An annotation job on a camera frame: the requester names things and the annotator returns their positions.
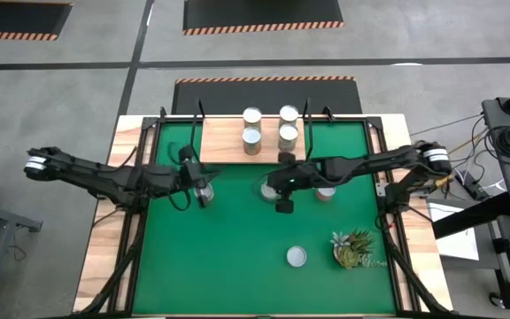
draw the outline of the floor line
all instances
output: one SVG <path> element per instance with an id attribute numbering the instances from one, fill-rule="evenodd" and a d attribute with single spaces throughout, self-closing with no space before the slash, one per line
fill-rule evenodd
<path id="1" fill-rule="evenodd" d="M 120 115 L 125 115 L 128 112 L 129 100 L 131 99 L 131 92 L 133 91 L 133 85 L 135 84 L 137 68 L 139 67 L 139 61 L 141 60 L 141 53 L 143 52 L 145 37 L 147 35 L 147 29 L 149 28 L 149 20 L 152 15 L 152 7 L 154 3 L 155 0 L 147 0 L 145 3 L 143 16 L 141 17 L 141 25 L 139 26 L 139 33 L 133 49 L 131 66 L 127 72 L 127 79 L 125 80 L 125 86 L 123 87 L 123 93 L 121 94 L 120 107 L 117 111 L 118 117 Z"/>

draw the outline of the tin can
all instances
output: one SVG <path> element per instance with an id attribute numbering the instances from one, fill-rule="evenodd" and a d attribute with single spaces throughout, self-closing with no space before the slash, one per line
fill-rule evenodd
<path id="1" fill-rule="evenodd" d="M 298 109 L 292 105 L 285 105 L 281 107 L 281 111 L 279 111 L 279 127 L 284 124 L 297 124 L 298 119 Z"/>
<path id="2" fill-rule="evenodd" d="M 243 127 L 256 128 L 261 131 L 261 110 L 257 107 L 248 107 L 243 110 Z"/>
<path id="3" fill-rule="evenodd" d="M 256 128 L 243 129 L 243 150 L 248 155 L 255 155 L 261 151 L 261 131 Z"/>
<path id="4" fill-rule="evenodd" d="M 279 150 L 291 152 L 297 146 L 298 128 L 292 124 L 284 124 L 279 128 Z"/>
<path id="5" fill-rule="evenodd" d="M 336 187 L 316 189 L 316 197 L 321 201 L 330 201 L 336 194 Z"/>
<path id="6" fill-rule="evenodd" d="M 268 201 L 276 201 L 279 198 L 279 194 L 271 186 L 267 185 L 267 182 L 261 185 L 261 195 Z"/>
<path id="7" fill-rule="evenodd" d="M 211 183 L 208 183 L 204 188 L 195 188 L 194 196 L 196 198 L 204 198 L 204 204 L 209 204 L 213 199 L 213 187 Z"/>

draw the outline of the hazard stripe tape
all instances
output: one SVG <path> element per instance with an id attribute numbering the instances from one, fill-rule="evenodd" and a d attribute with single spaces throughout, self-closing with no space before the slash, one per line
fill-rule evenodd
<path id="1" fill-rule="evenodd" d="M 37 33 L 0 32 L 0 40 L 56 41 L 58 35 Z"/>
<path id="2" fill-rule="evenodd" d="M 201 27 L 189 28 L 184 30 L 184 35 L 219 35 L 242 32 L 263 32 L 263 31 L 283 31 L 283 30 L 304 30 L 315 28 L 333 28 L 343 27 L 341 21 L 322 21 L 322 22 L 300 22 L 300 23 L 275 23 L 266 25 L 250 26 L 232 26 L 232 27 Z"/>
<path id="3" fill-rule="evenodd" d="M 254 76 L 240 78 L 188 78 L 178 79 L 176 83 L 200 82 L 270 82 L 270 81 L 354 81 L 353 76 Z"/>

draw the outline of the gray floor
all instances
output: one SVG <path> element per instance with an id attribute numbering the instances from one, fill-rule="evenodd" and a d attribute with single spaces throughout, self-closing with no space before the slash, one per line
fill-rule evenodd
<path id="1" fill-rule="evenodd" d="M 143 61 L 510 57 L 510 0 L 340 0 L 346 27 L 205 36 L 183 3 L 155 3 Z"/>
<path id="2" fill-rule="evenodd" d="M 144 4 L 75 0 L 58 41 L 0 41 L 0 63 L 129 62 Z M 346 22 L 340 29 L 183 36 L 183 1 L 157 0 L 141 61 L 510 57 L 510 0 L 340 0 L 340 5 Z M 106 160 L 127 73 L 0 71 L 0 207 L 44 220 L 40 234 L 18 234 L 28 257 L 22 262 L 9 258 L 5 265 L 0 318 L 71 310 L 96 201 L 63 183 L 28 180 L 22 173 L 25 151 L 56 145 Z M 510 96 L 510 64 L 139 70 L 127 113 L 157 114 L 161 106 L 170 110 L 178 78 L 263 75 L 355 76 L 364 113 L 404 113 L 411 133 L 477 114 L 485 98 Z M 469 139 L 474 122 L 413 140 L 436 140 L 452 148 Z M 491 157 L 479 161 L 487 170 L 483 185 L 501 179 Z M 470 167 L 474 175 L 478 169 Z M 445 274 L 456 310 L 510 318 L 510 311 L 487 302 L 487 294 L 497 290 L 492 272 L 446 269 Z"/>

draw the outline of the white lid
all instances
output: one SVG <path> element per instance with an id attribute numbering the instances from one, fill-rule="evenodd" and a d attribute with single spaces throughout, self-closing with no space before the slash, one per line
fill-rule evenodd
<path id="1" fill-rule="evenodd" d="M 306 252 L 300 246 L 293 246 L 287 251 L 287 261 L 292 267 L 300 267 L 306 262 Z"/>
<path id="2" fill-rule="evenodd" d="M 261 120 L 261 111 L 257 107 L 248 107 L 243 111 L 243 119 L 248 123 L 257 123 Z"/>
<path id="3" fill-rule="evenodd" d="M 261 133 L 255 128 L 246 128 L 243 130 L 243 140 L 247 144 L 255 144 L 261 140 Z"/>
<path id="4" fill-rule="evenodd" d="M 319 188 L 318 192 L 324 196 L 333 196 L 336 193 L 336 187 L 332 188 Z"/>
<path id="5" fill-rule="evenodd" d="M 279 194 L 276 193 L 274 188 L 267 185 L 267 183 L 263 183 L 261 185 L 261 194 L 263 194 L 263 197 L 268 200 L 275 200 L 279 197 Z"/>
<path id="6" fill-rule="evenodd" d="M 292 105 L 285 105 L 281 107 L 279 115 L 281 115 L 281 119 L 285 121 L 294 121 L 298 118 L 298 109 Z"/>
<path id="7" fill-rule="evenodd" d="M 211 183 L 208 183 L 203 189 L 198 189 L 197 187 L 194 188 L 194 196 L 196 196 L 196 198 L 199 198 L 202 195 L 207 198 L 210 198 L 213 195 L 213 187 Z"/>
<path id="8" fill-rule="evenodd" d="M 284 124 L 279 129 L 279 135 L 287 141 L 292 141 L 298 137 L 298 128 L 294 125 Z"/>

